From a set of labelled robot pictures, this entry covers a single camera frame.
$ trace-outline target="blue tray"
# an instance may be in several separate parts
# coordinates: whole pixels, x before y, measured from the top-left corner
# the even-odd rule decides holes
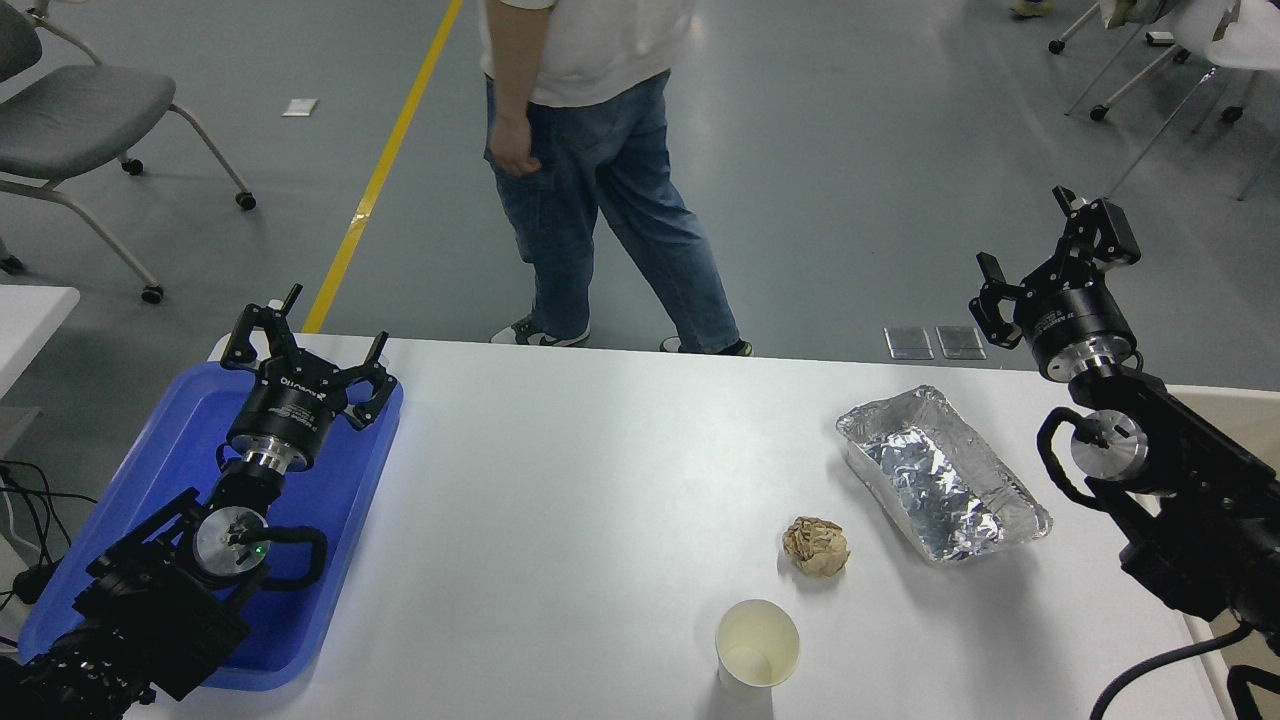
[[[206,363],[184,372],[169,386],[27,619],[19,639],[23,662],[47,651],[83,620],[72,602],[93,580],[84,568],[108,547],[188,487],[200,491],[201,501],[207,500],[219,475],[214,452],[252,384],[252,373]],[[367,400],[367,388],[356,386],[352,397],[364,391],[365,397],[358,400]],[[396,436],[403,396],[397,384],[378,421],[364,432],[357,433],[342,418],[337,419],[315,466],[285,475],[284,493],[271,505],[268,521],[324,530],[329,538],[324,575],[300,592],[255,594],[241,612],[252,628],[248,638],[205,685],[243,691],[278,688],[297,676],[319,652]],[[271,577],[301,577],[307,559],[307,546],[276,543],[268,560]]]

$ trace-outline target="person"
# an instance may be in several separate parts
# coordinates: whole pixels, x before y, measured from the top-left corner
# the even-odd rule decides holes
[[[534,268],[532,309],[490,342],[590,334],[600,213],[677,334],[660,350],[751,355],[698,217],[671,182],[663,90],[694,0],[485,0],[485,159]]]

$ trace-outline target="chair seat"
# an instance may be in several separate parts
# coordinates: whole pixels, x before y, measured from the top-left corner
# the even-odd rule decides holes
[[[65,179],[105,165],[160,122],[175,90],[131,68],[58,68],[0,104],[0,172]]]
[[[1204,59],[1224,68],[1280,70],[1280,8],[1267,0],[1242,0],[1240,19],[1210,42]]]

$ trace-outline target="aluminum foil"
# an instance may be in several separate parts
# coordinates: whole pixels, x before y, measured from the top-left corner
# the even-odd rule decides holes
[[[854,407],[836,428],[854,474],[932,564],[1042,538],[1053,525],[934,387]]]

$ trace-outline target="robotic arm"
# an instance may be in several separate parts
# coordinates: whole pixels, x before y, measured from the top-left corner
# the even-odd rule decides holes
[[[1189,615],[1212,620],[1230,610],[1243,634],[1257,629],[1280,655],[1275,470],[1142,372],[1137,340],[1105,282],[1107,270],[1140,259],[1124,211],[1061,187],[1053,195],[1068,217],[1053,256],[1014,286],[993,256],[979,254],[986,282],[969,304],[993,345],[1012,348],[1025,338],[1041,375],[1066,383],[1071,400],[1093,410],[1053,410],[1037,436],[1041,459],[1071,501],[1106,512],[1124,532],[1125,573]],[[1000,313],[1006,300],[1015,304],[1011,323]],[[1137,369],[1125,364],[1130,357]],[[1088,475],[1088,495],[1053,455],[1062,424],[1074,427],[1071,457]],[[1158,512],[1130,493],[1158,497]],[[1270,688],[1280,679],[1251,682]]]
[[[287,471],[312,466],[339,414],[357,430],[376,420],[396,378],[379,363],[385,332],[347,369],[298,348],[285,316],[301,290],[293,286],[280,310],[246,306],[223,354],[223,368],[255,373],[227,433],[239,457],[219,448],[221,474],[207,501],[187,489],[88,568],[95,580],[73,605],[84,616],[79,626],[24,666],[0,659],[5,717],[118,719],[134,702],[152,702],[152,684],[182,700],[248,637],[238,615],[257,591],[294,592],[321,577],[324,533],[270,527],[268,510]],[[250,342],[255,329],[270,345],[261,361]],[[360,383],[372,395],[351,402],[347,391]],[[271,543],[310,544],[307,573],[270,578]]]

